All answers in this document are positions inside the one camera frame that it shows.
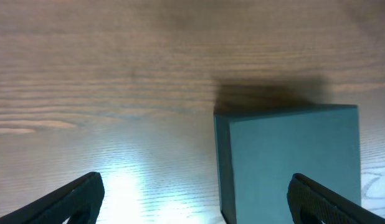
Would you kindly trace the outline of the dark green box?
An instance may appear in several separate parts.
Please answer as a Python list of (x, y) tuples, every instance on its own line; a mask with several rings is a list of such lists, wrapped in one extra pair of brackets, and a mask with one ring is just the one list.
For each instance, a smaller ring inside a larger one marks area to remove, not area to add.
[(287, 190), (296, 173), (361, 203), (355, 105), (215, 114), (214, 130), (227, 223), (291, 223)]

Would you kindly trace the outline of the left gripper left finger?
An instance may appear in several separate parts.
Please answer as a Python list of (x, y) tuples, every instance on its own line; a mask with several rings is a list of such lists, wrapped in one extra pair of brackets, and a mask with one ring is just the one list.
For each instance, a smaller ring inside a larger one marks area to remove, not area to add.
[(0, 218), (0, 224), (95, 224), (105, 189), (100, 173), (89, 172)]

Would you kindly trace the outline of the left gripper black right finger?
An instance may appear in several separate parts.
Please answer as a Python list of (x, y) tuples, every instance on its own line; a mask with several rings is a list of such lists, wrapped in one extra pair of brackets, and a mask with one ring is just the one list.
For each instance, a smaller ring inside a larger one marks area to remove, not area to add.
[(288, 185), (287, 202), (294, 224), (385, 224), (385, 218), (299, 173)]

